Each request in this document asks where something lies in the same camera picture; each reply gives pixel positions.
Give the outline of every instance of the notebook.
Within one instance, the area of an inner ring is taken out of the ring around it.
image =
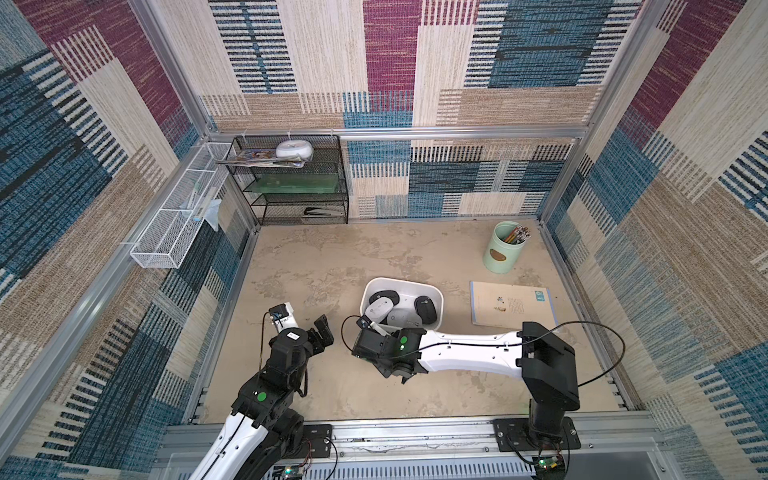
[[[472,323],[521,330],[523,322],[557,326],[549,289],[539,286],[470,282]]]

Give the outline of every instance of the white round container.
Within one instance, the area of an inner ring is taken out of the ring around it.
[[[312,144],[306,140],[285,140],[280,142],[275,149],[278,158],[293,157],[298,155],[302,160],[312,157]]]
[[[421,318],[416,314],[416,308],[413,303],[417,298],[422,295],[428,296],[432,303],[435,304],[435,312],[437,313],[437,321],[432,325],[424,325],[422,328],[426,330],[437,330],[442,323],[442,305],[443,298],[442,292],[437,287],[432,285],[426,285],[425,283],[409,282],[408,280],[397,280],[394,278],[386,278],[379,276],[366,285],[366,291],[362,295],[362,301],[360,302],[360,315],[366,312],[371,298],[376,292],[382,290],[395,290],[400,296],[400,303],[395,305],[391,314],[405,316],[407,318],[421,321]],[[381,325],[381,327],[387,332],[396,332],[400,330],[397,326]]]

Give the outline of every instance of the metal mesh shelf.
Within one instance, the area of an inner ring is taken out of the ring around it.
[[[136,263],[143,268],[181,266],[205,210],[227,179],[227,169],[216,162],[229,154],[226,143],[207,143],[197,152],[131,249]]]
[[[227,166],[261,225],[323,225],[347,223],[349,219],[349,192],[346,186],[344,164],[339,138],[330,135],[293,135],[291,138],[309,141],[314,149],[313,158],[302,168],[238,167]],[[288,137],[235,137],[229,155],[236,157],[248,148],[276,148]],[[333,193],[265,193],[250,192],[264,175],[302,174],[335,175],[339,182]],[[326,215],[312,212],[324,211]]]

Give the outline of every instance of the beige floor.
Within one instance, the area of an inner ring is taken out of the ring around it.
[[[523,223],[535,232],[533,221]],[[399,377],[384,379],[372,365],[352,357],[339,334],[343,319],[359,313],[363,290],[377,276],[437,286],[445,297],[440,329],[445,333],[502,331],[472,325],[470,280],[548,287],[558,322],[577,319],[538,233],[509,274],[485,269],[482,252],[495,224],[465,220],[262,229],[205,399],[203,421],[226,418],[237,390],[258,370],[264,312],[286,301],[306,328],[326,314],[336,338],[333,346],[310,360],[309,395],[296,396],[293,402],[292,408],[307,419],[526,413],[528,390],[519,379],[452,370],[418,375],[401,385]],[[353,320],[347,322],[350,345],[357,329]],[[275,335],[271,325],[265,332],[267,340]],[[576,349],[580,380],[601,371],[580,326],[563,327],[558,335]],[[268,355],[266,346],[265,358]],[[617,409],[604,380],[579,393],[581,411]]]

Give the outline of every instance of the green folder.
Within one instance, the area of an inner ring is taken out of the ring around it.
[[[265,174],[245,188],[257,194],[333,194],[336,174]]]

